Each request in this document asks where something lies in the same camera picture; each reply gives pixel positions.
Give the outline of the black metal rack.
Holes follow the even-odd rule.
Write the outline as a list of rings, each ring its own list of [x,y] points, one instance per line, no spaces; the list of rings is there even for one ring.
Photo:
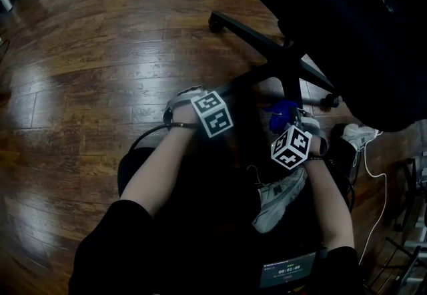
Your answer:
[[[427,295],[427,164],[418,170],[414,158],[396,162],[394,175],[406,182],[393,216],[393,231],[405,240],[385,239],[392,253],[364,289],[368,295]]]

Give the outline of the person's black trousers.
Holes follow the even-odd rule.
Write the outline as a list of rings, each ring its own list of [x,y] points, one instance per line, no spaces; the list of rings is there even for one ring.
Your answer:
[[[132,149],[123,157],[117,175],[118,201],[132,176],[154,150]],[[356,152],[340,137],[323,158],[309,157],[299,167],[310,160],[324,161],[347,204],[344,186]],[[258,188],[246,172],[204,164],[184,153],[171,196],[152,217],[161,242],[170,247],[173,240],[178,240],[189,248],[204,243],[232,256],[251,251],[264,260],[298,256],[316,248],[325,249],[329,258],[356,258],[354,247],[329,251],[324,246],[308,175],[299,196],[267,234],[259,233],[252,226],[260,213]]]

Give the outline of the person's black shirt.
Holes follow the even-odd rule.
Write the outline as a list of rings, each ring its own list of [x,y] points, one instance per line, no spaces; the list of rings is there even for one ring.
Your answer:
[[[256,293],[256,268],[226,251],[161,242],[154,219],[130,200],[114,202],[78,246],[69,295],[234,295]]]

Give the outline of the person's right forearm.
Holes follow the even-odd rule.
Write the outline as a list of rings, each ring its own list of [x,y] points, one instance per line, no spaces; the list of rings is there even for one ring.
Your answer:
[[[326,164],[322,160],[310,160],[304,167],[311,184],[324,246],[329,251],[340,247],[353,248],[350,211]]]

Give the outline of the blue cloth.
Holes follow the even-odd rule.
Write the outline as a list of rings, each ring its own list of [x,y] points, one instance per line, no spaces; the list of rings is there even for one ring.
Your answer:
[[[298,109],[297,103],[290,100],[280,100],[273,105],[264,108],[264,111],[271,114],[269,129],[274,134],[281,134],[289,123],[294,122],[293,112]]]

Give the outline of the person's white sneaker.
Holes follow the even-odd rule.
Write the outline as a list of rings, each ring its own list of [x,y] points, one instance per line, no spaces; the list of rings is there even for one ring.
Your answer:
[[[258,188],[260,213],[252,226],[261,234],[271,232],[282,219],[286,208],[299,196],[306,184],[304,167],[296,168],[289,176]]]
[[[368,126],[358,126],[351,123],[345,126],[341,138],[351,144],[354,149],[360,151],[368,142],[374,140],[378,135],[378,130]]]

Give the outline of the person's left hand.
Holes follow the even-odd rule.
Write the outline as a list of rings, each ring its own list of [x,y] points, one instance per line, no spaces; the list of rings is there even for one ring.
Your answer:
[[[175,123],[197,124],[199,117],[191,103],[174,107],[172,120]]]

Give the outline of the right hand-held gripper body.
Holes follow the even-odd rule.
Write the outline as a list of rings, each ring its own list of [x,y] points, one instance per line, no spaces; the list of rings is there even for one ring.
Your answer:
[[[284,132],[271,143],[271,159],[287,170],[292,170],[309,158],[312,138],[320,138],[320,155],[328,149],[326,134],[319,122],[306,117],[306,112],[296,107],[290,109],[290,121]]]

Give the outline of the person's right hand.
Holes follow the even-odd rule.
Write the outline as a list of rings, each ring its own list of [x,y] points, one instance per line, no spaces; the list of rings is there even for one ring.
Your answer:
[[[314,158],[323,158],[328,150],[328,142],[318,136],[313,136],[310,142],[309,156]]]

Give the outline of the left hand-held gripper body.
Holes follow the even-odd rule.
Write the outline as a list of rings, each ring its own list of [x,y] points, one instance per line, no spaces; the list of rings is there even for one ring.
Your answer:
[[[219,93],[208,91],[200,85],[185,89],[168,101],[163,113],[164,124],[172,122],[173,110],[176,107],[187,103],[192,105],[209,138],[234,126],[228,107]]]

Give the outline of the person's left forearm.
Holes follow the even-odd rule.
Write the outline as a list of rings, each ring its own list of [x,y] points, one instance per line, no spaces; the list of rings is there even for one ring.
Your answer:
[[[121,200],[139,204],[154,217],[165,205],[175,187],[179,167],[194,129],[174,127],[132,176]]]

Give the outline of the black office chair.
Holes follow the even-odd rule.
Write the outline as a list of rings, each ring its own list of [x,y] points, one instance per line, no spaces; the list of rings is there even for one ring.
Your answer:
[[[364,124],[400,131],[427,119],[427,0],[260,0],[286,42],[214,11],[213,32],[229,29],[266,63],[220,88],[222,95],[269,77],[301,101],[299,79],[327,91],[321,106],[344,102]]]

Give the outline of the black smartphone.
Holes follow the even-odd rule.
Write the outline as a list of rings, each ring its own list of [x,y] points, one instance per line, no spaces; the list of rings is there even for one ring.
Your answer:
[[[263,265],[260,288],[279,286],[307,278],[312,273],[316,255],[317,253],[312,252],[297,258]]]

